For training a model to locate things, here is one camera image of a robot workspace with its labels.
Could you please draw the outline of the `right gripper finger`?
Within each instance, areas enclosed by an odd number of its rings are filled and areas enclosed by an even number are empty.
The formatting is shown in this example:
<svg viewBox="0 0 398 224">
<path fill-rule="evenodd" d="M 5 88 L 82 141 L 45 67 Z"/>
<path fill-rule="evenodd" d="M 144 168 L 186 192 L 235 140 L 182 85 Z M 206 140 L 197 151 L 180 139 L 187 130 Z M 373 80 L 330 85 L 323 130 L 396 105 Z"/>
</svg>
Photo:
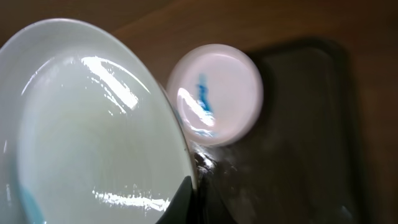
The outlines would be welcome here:
<svg viewBox="0 0 398 224">
<path fill-rule="evenodd" d="M 192 178 L 186 176 L 156 224 L 187 224 L 193 198 Z"/>
</svg>

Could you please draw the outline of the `white plate blue streak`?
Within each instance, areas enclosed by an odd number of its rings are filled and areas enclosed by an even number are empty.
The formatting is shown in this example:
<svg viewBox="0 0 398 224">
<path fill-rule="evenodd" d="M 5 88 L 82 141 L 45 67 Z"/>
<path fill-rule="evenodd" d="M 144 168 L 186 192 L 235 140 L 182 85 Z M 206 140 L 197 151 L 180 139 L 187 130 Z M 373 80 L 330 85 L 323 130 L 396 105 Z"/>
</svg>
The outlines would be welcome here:
<svg viewBox="0 0 398 224">
<path fill-rule="evenodd" d="M 254 62 L 223 44 L 202 45 L 184 55 L 166 90 L 185 137 L 205 146 L 241 139 L 257 121 L 264 99 Z"/>
</svg>

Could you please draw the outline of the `large white plate blue smear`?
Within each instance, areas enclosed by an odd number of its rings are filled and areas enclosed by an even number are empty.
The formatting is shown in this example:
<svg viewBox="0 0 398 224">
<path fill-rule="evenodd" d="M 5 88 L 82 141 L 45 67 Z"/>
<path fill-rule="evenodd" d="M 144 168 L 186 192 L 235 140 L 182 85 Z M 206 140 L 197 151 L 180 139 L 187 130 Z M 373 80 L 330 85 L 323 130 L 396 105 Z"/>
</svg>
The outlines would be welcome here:
<svg viewBox="0 0 398 224">
<path fill-rule="evenodd" d="M 47 19 L 1 47 L 2 223 L 156 223 L 196 174 L 162 87 L 109 33 Z"/>
</svg>

